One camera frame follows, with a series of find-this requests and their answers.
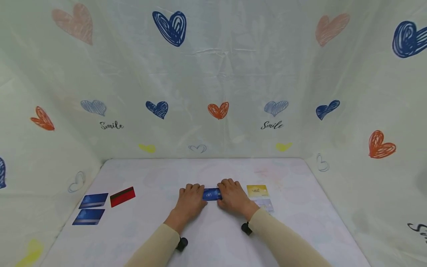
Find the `arm sleeve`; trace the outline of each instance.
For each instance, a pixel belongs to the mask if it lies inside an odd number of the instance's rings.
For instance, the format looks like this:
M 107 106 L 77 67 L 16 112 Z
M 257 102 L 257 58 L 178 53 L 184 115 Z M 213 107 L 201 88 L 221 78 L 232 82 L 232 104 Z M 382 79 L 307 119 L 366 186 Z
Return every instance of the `arm sleeve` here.
M 179 234 L 160 225 L 124 267 L 165 267 L 179 243 Z
M 306 240 L 262 208 L 252 216 L 249 228 L 261 237 L 280 267 L 331 267 Z

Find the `red card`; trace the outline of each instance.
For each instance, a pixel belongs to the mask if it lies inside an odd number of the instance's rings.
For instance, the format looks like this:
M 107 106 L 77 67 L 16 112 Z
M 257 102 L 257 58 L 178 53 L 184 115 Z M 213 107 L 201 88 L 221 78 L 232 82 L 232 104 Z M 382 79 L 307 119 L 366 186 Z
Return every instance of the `red card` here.
M 133 190 L 133 187 L 129 187 L 128 189 L 125 189 L 123 191 L 120 191 L 119 193 L 110 196 L 111 207 L 115 207 L 119 204 L 122 204 L 123 202 L 128 201 L 129 199 L 132 199 L 134 197 L 135 191 Z

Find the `wrinkled fabric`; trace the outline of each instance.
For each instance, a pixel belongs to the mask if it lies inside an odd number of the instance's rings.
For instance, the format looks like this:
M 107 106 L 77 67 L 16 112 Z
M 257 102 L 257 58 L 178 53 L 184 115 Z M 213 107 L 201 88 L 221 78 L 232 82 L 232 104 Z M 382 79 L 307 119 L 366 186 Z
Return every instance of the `wrinkled fabric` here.
M 373 267 L 426 265 L 424 1 L 0 7 L 0 266 L 105 160 L 197 157 L 303 158 Z

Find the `heart outline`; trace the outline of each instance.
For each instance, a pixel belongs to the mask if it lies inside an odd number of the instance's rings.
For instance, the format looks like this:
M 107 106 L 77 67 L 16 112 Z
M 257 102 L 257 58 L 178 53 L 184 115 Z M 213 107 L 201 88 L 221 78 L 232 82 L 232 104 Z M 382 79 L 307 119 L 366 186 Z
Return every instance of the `heart outline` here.
M 208 105 L 208 111 L 214 118 L 221 120 L 227 115 L 228 107 L 229 107 L 228 102 L 222 103 L 219 108 L 215 104 L 209 104 Z
M 92 33 L 94 25 L 91 14 L 85 5 L 81 3 L 75 4 L 73 15 L 61 9 L 54 9 L 52 10 L 52 19 L 60 29 L 69 35 L 93 45 Z
M 329 103 L 329 105 L 322 105 L 322 106 L 318 106 L 316 108 L 316 115 L 317 117 L 319 117 L 320 120 L 323 120 L 323 118 L 329 113 L 332 112 L 333 110 L 335 110 L 336 108 L 338 108 L 338 106 L 340 105 L 340 101 L 339 100 L 333 100 L 331 103 Z
M 139 146 L 139 148 L 141 150 L 143 150 L 145 152 L 148 152 L 148 153 L 151 153 L 151 154 L 153 154 L 154 152 L 156 152 L 156 147 L 154 145 L 148 145 L 148 146 L 146 146 L 146 145 L 143 145 L 143 144 L 139 144 L 138 146 Z
M 78 189 L 74 190 L 72 187 L 73 187 L 73 185 L 79 186 L 79 179 L 82 181 L 82 185 Z M 86 175 L 85 175 L 84 172 L 79 171 L 76 174 L 76 176 L 74 177 L 74 183 L 72 183 L 71 185 L 68 186 L 68 192 L 69 193 L 77 192 L 78 190 L 80 190 L 80 189 L 83 188 L 83 186 L 85 185 L 85 183 L 86 183 Z
M 6 163 L 0 158 L 0 189 L 6 187 Z
M 180 47 L 187 31 L 187 19 L 184 13 L 177 11 L 170 16 L 169 20 L 159 11 L 153 11 L 152 16 L 166 41 L 175 47 Z
M 270 101 L 264 106 L 264 111 L 276 117 L 277 114 L 285 110 L 289 105 L 289 102 L 283 100 L 279 102 Z
M 396 152 L 394 143 L 383 143 L 384 134 L 380 130 L 376 130 L 369 138 L 369 156 L 371 158 L 385 158 Z
M 30 120 L 32 122 L 47 131 L 55 130 L 55 127 L 53 126 L 53 123 L 50 120 L 49 116 L 46 114 L 46 112 L 44 112 L 41 107 L 37 106 L 35 108 L 35 113 L 37 114 L 38 118 L 31 117 Z
M 402 59 L 415 56 L 427 48 L 426 37 L 427 27 L 417 31 L 412 21 L 402 21 L 393 35 L 393 52 Z
M 107 111 L 107 106 L 104 102 L 99 100 L 89 101 L 82 100 L 80 101 L 82 108 L 90 113 L 98 114 L 105 117 L 105 112 Z
M 319 153 L 319 154 L 317 154 L 316 161 L 317 161 L 317 169 L 318 169 L 319 171 L 321 171 L 321 172 L 325 172 L 325 171 L 328 171 L 328 170 L 329 170 L 329 163 L 327 163 L 326 161 L 323 161 L 323 160 L 322 160 L 322 156 L 321 156 L 321 154 L 320 154 L 320 153 Z M 320 167 L 320 165 L 321 165 L 321 164 L 326 164 L 326 166 L 325 166 L 324 168 L 321 168 L 321 167 Z
M 202 147 L 203 149 L 202 149 L 202 151 L 200 152 L 200 154 L 202 154 L 204 151 L 206 151 L 206 149 L 208 149 L 205 145 L 203 145 L 203 144 L 201 144 L 201 145 L 198 145 L 197 147 L 196 146 L 188 146 L 188 148 L 191 150 L 191 151 L 194 151 L 194 152 L 198 152 L 199 151 L 199 147 Z
M 339 14 L 331 22 L 329 22 L 327 15 L 322 16 L 316 27 L 316 40 L 319 45 L 324 47 L 330 40 L 342 32 L 349 21 L 350 15 L 348 13 Z
M 160 101 L 157 105 L 154 105 L 152 102 L 145 102 L 145 106 L 148 110 L 150 110 L 154 115 L 164 120 L 166 116 L 167 110 L 169 109 L 169 105 L 165 101 Z
M 292 143 L 287 143 L 287 144 L 277 143 L 276 149 L 279 150 L 280 152 L 285 152 L 286 150 L 291 148 L 291 146 L 292 146 Z

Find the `card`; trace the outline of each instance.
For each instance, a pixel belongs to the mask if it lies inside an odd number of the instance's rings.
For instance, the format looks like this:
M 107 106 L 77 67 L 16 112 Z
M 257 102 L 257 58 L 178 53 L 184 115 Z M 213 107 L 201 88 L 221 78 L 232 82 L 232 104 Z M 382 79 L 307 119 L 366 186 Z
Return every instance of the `card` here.
M 119 204 L 122 204 L 123 202 L 126 202 L 134 197 L 135 191 L 133 189 L 133 186 L 123 191 L 120 191 L 119 193 L 115 193 L 114 195 L 110 196 L 111 207 L 115 207 Z
M 269 197 L 266 185 L 247 185 L 249 197 Z
M 265 209 L 268 212 L 274 212 L 273 204 L 269 199 L 253 200 L 258 207 Z
M 83 209 L 79 212 L 73 225 L 97 225 L 105 209 Z
M 79 208 L 95 208 L 102 207 L 107 200 L 108 193 L 86 195 L 83 197 L 82 203 Z
M 206 188 L 203 192 L 203 200 L 205 201 L 213 201 L 213 200 L 221 200 L 221 192 L 219 188 Z

